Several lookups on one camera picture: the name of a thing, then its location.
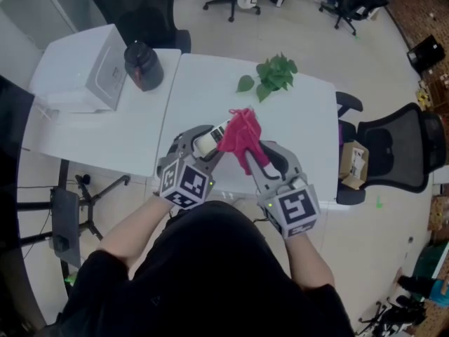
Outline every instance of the white floor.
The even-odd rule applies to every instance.
[[[282,8],[259,0],[262,15],[238,10],[233,23],[227,21],[229,5],[204,11],[205,1],[175,1],[176,25],[190,31],[192,53],[262,62],[282,52],[295,60],[301,73],[331,81],[337,89],[359,97],[364,111],[348,112],[347,119],[352,122],[383,117],[415,100],[418,76],[408,63],[401,35],[385,11],[380,11],[374,22],[356,22],[359,38],[355,39],[345,23],[335,30],[335,18],[319,13],[314,0],[286,0]],[[75,173],[91,174],[93,193],[121,175],[71,164],[69,178]],[[129,186],[120,186],[104,197],[95,206],[100,231],[107,233],[154,190],[150,179],[133,176]],[[216,192],[211,198],[224,196]],[[234,203],[239,197],[226,198]],[[389,290],[401,265],[407,273],[413,270],[428,237],[430,199],[430,186],[422,194],[370,187],[362,205],[348,209],[335,204],[321,206],[322,216],[310,237],[335,274],[337,290],[354,326]],[[250,218],[260,215],[253,199],[237,204]],[[257,226],[288,270],[280,236],[269,223]],[[410,236],[414,242],[404,262]],[[81,244],[86,257],[97,241],[87,232]]]

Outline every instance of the black shirt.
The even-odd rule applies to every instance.
[[[107,252],[89,256],[62,312],[63,336],[354,335],[334,288],[303,292],[234,207],[207,202],[167,225],[132,280]]]

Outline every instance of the cardboard box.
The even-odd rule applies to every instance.
[[[365,164],[359,171],[360,178],[352,173],[352,171],[354,171],[354,149],[363,150],[361,159],[365,162]],[[353,141],[352,143],[345,143],[343,145],[342,161],[340,162],[340,172],[338,174],[338,178],[341,178],[343,180],[343,184],[355,190],[358,190],[360,186],[365,183],[366,175],[368,173],[368,155],[368,150],[364,146],[360,145],[357,141]]]

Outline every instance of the white desk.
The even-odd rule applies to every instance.
[[[142,92],[126,77],[115,112],[59,113],[49,121],[30,116],[23,146],[104,169],[152,176],[163,117],[181,52],[156,49],[164,78],[153,91]]]
[[[163,123],[158,157],[165,156],[176,135],[200,124],[221,124],[230,109],[251,105],[262,127],[262,139],[293,151],[320,201],[337,194],[338,122],[335,87],[296,74],[295,87],[259,104],[255,90],[236,93],[242,75],[257,76],[256,63],[184,54],[176,72]],[[254,194],[255,184],[233,154],[225,154],[214,171],[217,190]]]

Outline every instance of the blue shirt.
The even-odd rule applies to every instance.
[[[430,292],[429,299],[434,301],[438,306],[442,308],[449,307],[449,293],[443,295],[441,293],[441,288],[443,287],[444,281],[442,279],[437,279]]]

